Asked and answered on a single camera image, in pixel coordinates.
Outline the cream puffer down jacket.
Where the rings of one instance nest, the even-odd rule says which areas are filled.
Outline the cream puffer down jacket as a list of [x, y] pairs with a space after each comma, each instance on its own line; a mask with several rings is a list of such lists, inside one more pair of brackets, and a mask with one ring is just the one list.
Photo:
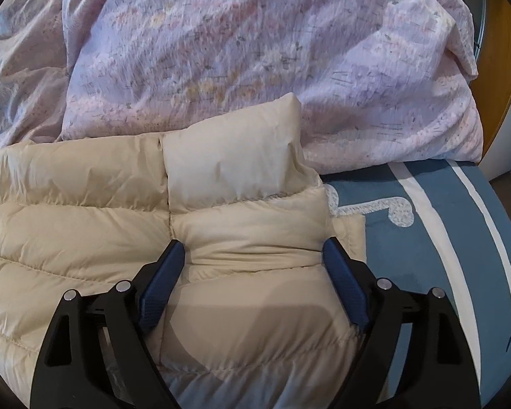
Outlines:
[[146, 343], [184, 408], [325, 408], [358, 347], [321, 261], [365, 221], [334, 218], [291, 94], [169, 133], [0, 151], [0, 374], [27, 402], [62, 295], [186, 262]]

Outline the blue white music-note bedsheet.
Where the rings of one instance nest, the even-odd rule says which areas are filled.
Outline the blue white music-note bedsheet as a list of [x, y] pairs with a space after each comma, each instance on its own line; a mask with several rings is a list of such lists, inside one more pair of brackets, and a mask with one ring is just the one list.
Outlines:
[[511, 376], [511, 220], [480, 169], [426, 160], [324, 176], [329, 207], [366, 219], [366, 260], [403, 290], [439, 287], [474, 355], [481, 403]]

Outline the lilac floral duvet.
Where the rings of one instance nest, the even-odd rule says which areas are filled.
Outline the lilac floral duvet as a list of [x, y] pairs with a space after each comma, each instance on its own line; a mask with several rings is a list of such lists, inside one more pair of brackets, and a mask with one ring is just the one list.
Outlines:
[[322, 173], [478, 162], [462, 0], [4, 0], [0, 149], [182, 129], [291, 93]]

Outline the orange wooden bed frame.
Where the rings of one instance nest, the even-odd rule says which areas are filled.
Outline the orange wooden bed frame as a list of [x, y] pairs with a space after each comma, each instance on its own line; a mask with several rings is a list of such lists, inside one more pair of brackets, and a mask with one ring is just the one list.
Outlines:
[[478, 41], [479, 77], [472, 92], [483, 131], [483, 151], [488, 152], [511, 107], [511, 3], [483, 0]]

